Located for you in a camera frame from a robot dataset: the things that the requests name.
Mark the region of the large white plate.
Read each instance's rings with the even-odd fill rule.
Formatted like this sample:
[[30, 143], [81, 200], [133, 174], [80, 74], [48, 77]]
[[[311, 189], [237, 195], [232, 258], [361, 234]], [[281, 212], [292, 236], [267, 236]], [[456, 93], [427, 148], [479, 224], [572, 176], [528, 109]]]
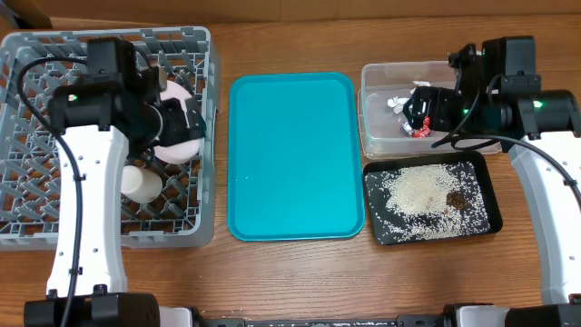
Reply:
[[[162, 100], [177, 99], [179, 107], [186, 114], [186, 101], [192, 99], [190, 93], [181, 85], [173, 82], [167, 82], [167, 89], [161, 92]], [[189, 140], [183, 143], [171, 146], [154, 146], [155, 157], [168, 164], [185, 164], [197, 155], [201, 148], [201, 139]]]

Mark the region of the white tissue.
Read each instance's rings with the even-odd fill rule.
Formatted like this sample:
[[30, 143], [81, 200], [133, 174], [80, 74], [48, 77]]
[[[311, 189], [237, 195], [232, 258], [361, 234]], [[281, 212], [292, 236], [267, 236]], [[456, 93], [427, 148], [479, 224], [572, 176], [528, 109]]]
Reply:
[[391, 108], [395, 114], [399, 114], [403, 111], [403, 105], [409, 100], [418, 87], [431, 86], [431, 83], [427, 81], [413, 81], [413, 84], [415, 87], [409, 91], [409, 96], [393, 96], [388, 99], [387, 106]]

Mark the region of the white cup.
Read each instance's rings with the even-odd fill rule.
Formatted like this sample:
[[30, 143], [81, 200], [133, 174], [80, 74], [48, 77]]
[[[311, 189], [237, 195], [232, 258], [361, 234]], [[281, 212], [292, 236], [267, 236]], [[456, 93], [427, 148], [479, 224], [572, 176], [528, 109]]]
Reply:
[[147, 169], [133, 165], [123, 168], [121, 193], [135, 203], [155, 200], [162, 192], [161, 177]]

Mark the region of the brown food scrap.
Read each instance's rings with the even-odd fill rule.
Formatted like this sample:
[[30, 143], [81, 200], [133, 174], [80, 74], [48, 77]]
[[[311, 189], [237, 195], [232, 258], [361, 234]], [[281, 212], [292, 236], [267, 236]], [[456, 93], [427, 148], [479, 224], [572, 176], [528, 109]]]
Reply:
[[446, 204], [459, 212], [464, 212], [471, 207], [471, 203], [461, 192], [448, 193]]

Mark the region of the white rice pile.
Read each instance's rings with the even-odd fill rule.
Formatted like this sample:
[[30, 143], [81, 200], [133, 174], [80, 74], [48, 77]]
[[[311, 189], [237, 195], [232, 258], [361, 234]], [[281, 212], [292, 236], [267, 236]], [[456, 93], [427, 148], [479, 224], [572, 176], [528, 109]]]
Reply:
[[[482, 188], [469, 162], [427, 164], [367, 173], [364, 178], [376, 241], [382, 245], [444, 240], [491, 231]], [[461, 192], [464, 212], [447, 206]]]

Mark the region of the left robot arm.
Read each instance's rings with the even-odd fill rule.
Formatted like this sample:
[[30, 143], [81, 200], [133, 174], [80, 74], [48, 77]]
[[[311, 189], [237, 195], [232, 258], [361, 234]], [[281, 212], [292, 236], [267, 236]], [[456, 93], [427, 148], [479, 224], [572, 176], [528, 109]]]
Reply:
[[162, 307], [129, 293], [121, 245], [121, 186], [130, 140], [160, 136], [167, 121], [145, 115], [142, 95], [115, 84], [61, 86], [46, 126], [57, 140], [61, 195], [57, 254], [42, 301], [27, 302], [27, 326], [199, 326], [195, 309]]

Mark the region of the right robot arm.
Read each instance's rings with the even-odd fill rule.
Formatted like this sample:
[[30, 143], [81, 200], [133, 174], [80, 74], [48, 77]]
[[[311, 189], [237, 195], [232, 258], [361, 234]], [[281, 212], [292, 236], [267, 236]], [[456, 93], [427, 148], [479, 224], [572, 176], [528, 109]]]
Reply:
[[509, 90], [470, 95], [419, 86], [403, 105], [414, 128], [445, 133], [443, 144], [501, 143], [521, 182], [541, 260], [542, 304], [507, 308], [450, 304], [441, 326], [577, 326], [580, 323], [580, 111], [566, 90]]

